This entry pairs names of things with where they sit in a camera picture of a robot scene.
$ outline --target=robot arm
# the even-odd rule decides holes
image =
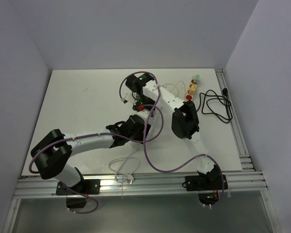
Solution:
[[[125,85],[136,93],[136,102],[133,109],[138,110],[142,104],[154,104],[159,93],[154,78],[150,74],[143,74],[140,77],[129,75]],[[199,120],[195,104],[189,101],[183,101],[160,87],[162,104],[170,114],[172,114],[172,131],[178,138],[188,138],[195,141],[199,138]]]
[[[88,150],[99,148],[114,148],[126,144],[129,140],[116,136],[121,135],[129,139],[142,141],[145,128],[145,120],[142,114],[129,116],[127,121],[120,121],[114,125],[108,125],[100,131],[90,134],[101,136],[88,137],[89,133],[63,134],[59,129],[48,133],[31,151],[34,157],[43,148],[62,139],[73,138],[56,144],[54,147],[43,151],[35,160],[35,164],[44,180],[56,178],[65,183],[74,191],[80,192],[84,187],[84,179],[79,170],[67,164],[71,156]]]

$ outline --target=white table surface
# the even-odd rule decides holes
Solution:
[[[200,75],[197,93],[194,96],[196,108],[199,103],[199,92],[209,89],[221,93],[214,69],[144,69],[156,75],[160,85],[182,80],[189,85],[191,77]],[[41,112],[32,137],[29,153],[22,172],[23,176],[32,175],[28,165],[32,157],[31,149],[51,130],[60,129],[62,133],[85,133],[100,130],[121,120],[127,120],[134,114],[132,105],[124,104],[118,95],[119,85],[129,74],[137,69],[97,69],[97,70],[54,70],[48,84]],[[179,97],[184,98],[184,87],[181,83]],[[124,85],[122,95],[128,89]],[[226,115],[225,108],[218,101],[211,105],[213,109]],[[165,110],[164,128],[161,135],[147,143],[147,151],[152,163],[159,169],[173,169],[192,157],[183,140],[177,138],[171,130],[171,115]],[[211,155],[223,171],[242,170],[230,124],[224,124],[215,116],[202,115],[198,112],[202,140]],[[161,120],[156,122],[159,130]],[[127,156],[132,151],[129,143],[113,149],[97,149],[71,157],[68,163],[77,167],[82,174],[112,174],[108,168],[109,161]],[[143,150],[134,154],[140,158],[141,165],[137,173],[154,173],[147,163]],[[135,160],[129,160],[123,171],[129,172],[135,166]],[[198,159],[195,159],[178,172],[196,171]]]

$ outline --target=gray wall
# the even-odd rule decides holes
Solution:
[[[11,0],[52,69],[226,66],[258,0]]]
[[[49,68],[7,0],[0,0],[0,232],[49,81]]]
[[[260,0],[226,66],[255,166],[291,233],[291,0]]]

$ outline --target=purple cable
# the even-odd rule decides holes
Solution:
[[[161,115],[162,124],[161,124],[161,128],[160,128],[159,132],[158,132],[158,133],[157,133],[153,138],[147,140],[147,142],[150,142],[150,141],[154,140],[155,138],[157,138],[157,137],[161,134],[161,132],[162,132],[162,130],[163,130],[163,126],[164,126],[164,117],[163,117],[163,113],[162,113],[162,111],[161,111],[158,107],[155,107],[155,108],[159,111],[159,113],[160,113],[160,115]],[[138,141],[138,140],[130,139],[130,138],[128,138],[128,137],[125,137],[125,136],[122,136],[122,135],[119,135],[119,134],[116,134],[116,133],[101,133],[100,135],[119,136],[119,137],[124,138],[124,139],[129,140],[129,141],[133,141],[133,142],[137,142],[137,143],[143,143],[143,141]],[[77,136],[77,137],[75,137],[75,139],[83,139],[83,138],[95,137],[95,136],[98,136],[98,134],[97,134],[97,133],[93,133],[93,134],[88,134],[88,135],[83,135],[83,136]],[[30,171],[32,174],[39,174],[38,171],[33,171],[33,169],[32,169],[33,163],[35,162],[35,160],[37,159],[37,157],[38,157],[40,154],[42,154],[45,150],[54,147],[54,146],[55,146],[56,144],[58,144],[58,143],[67,142],[67,141],[72,141],[72,140],[73,140],[72,137],[70,137],[70,138],[64,138],[64,139],[58,140],[58,141],[53,142],[53,143],[47,145],[46,147],[44,147],[44,148],[43,148],[42,150],[40,150],[40,151],[39,151],[39,152],[38,152],[38,153],[37,153],[37,154],[32,158],[32,160],[30,161],[30,163],[29,163],[29,171]],[[77,195],[81,195],[81,196],[86,197],[86,198],[90,198],[91,200],[93,200],[93,201],[96,202],[96,204],[97,204],[97,206],[96,206],[94,209],[90,210],[90,211],[84,211],[84,212],[81,212],[81,211],[73,211],[73,210],[70,210],[70,211],[75,212],[76,214],[89,214],[89,213],[95,211],[95,210],[98,208],[98,200],[97,200],[97,199],[95,199],[95,198],[93,198],[93,197],[91,197],[91,196],[89,196],[89,195],[86,195],[86,194],[82,194],[82,193],[76,192],[76,191],[72,190],[70,187],[68,187],[68,186],[67,186],[65,183],[63,183],[63,182],[62,182],[62,184],[63,184],[63,186],[65,186],[65,188],[66,188],[67,190],[69,190],[70,192],[72,192],[72,193],[74,193],[74,194],[77,194]]]
[[[157,98],[157,100],[155,101],[155,103],[153,104],[153,106],[152,106],[152,108],[151,108],[151,110],[150,110],[150,112],[149,112],[149,115],[148,115],[148,117],[147,117],[147,119],[146,119],[146,121],[145,121],[145,129],[144,129],[143,145],[144,145],[145,158],[146,158],[147,162],[149,163],[149,165],[150,165],[154,170],[156,170],[156,171],[158,171],[158,172],[169,173],[169,172],[174,172],[174,171],[177,171],[177,170],[183,168],[183,167],[186,166],[189,162],[193,161],[194,159],[196,159],[196,158],[198,158],[198,157],[201,157],[201,156],[207,156],[207,157],[209,157],[209,158],[210,158],[210,159],[211,159],[211,160],[212,160],[212,161],[213,161],[213,162],[218,166],[218,168],[219,168],[219,170],[220,170],[220,175],[221,175],[221,180],[222,180],[222,193],[221,193],[221,196],[222,196],[222,195],[224,194],[224,178],[223,178],[223,174],[222,174],[222,171],[221,171],[221,169],[220,169],[218,163],[217,163],[217,162],[216,162],[212,157],[210,157],[209,155],[206,155],[206,154],[196,155],[196,156],[194,156],[193,158],[189,159],[189,160],[188,160],[187,162],[185,162],[184,164],[182,164],[181,166],[179,166],[179,167],[177,167],[177,168],[174,168],[174,169],[172,169],[172,170],[167,170],[167,171],[160,170],[160,169],[156,168],[156,167],[151,163],[151,161],[150,161],[150,159],[149,159],[149,156],[148,156],[148,154],[147,154],[147,152],[146,152],[146,129],[147,129],[147,125],[148,125],[148,122],[149,122],[149,120],[150,120],[150,117],[151,117],[151,115],[152,115],[152,113],[153,113],[153,111],[154,111],[154,108],[156,108],[156,105],[157,105],[157,103],[159,102],[159,100],[160,100],[160,98],[161,98],[161,91],[160,91],[160,86],[159,86],[159,84],[158,84],[158,81],[157,81],[157,79],[156,79],[156,77],[155,77],[154,74],[152,74],[152,73],[150,73],[150,72],[147,72],[147,71],[138,71],[138,72],[132,73],[132,74],[130,74],[130,75],[138,74],[138,73],[147,73],[147,74],[151,75],[151,76],[154,78],[154,81],[155,81],[155,83],[156,83],[156,85],[157,85],[157,90],[158,90],[158,93],[159,93],[159,94],[158,94],[158,98]],[[121,88],[122,88],[122,85],[123,85],[123,83],[125,82],[125,80],[126,80],[129,76],[127,76],[127,77],[122,81],[122,83],[121,83],[121,85],[120,85],[120,90],[119,90],[120,98],[122,98],[122,96],[121,96]]]

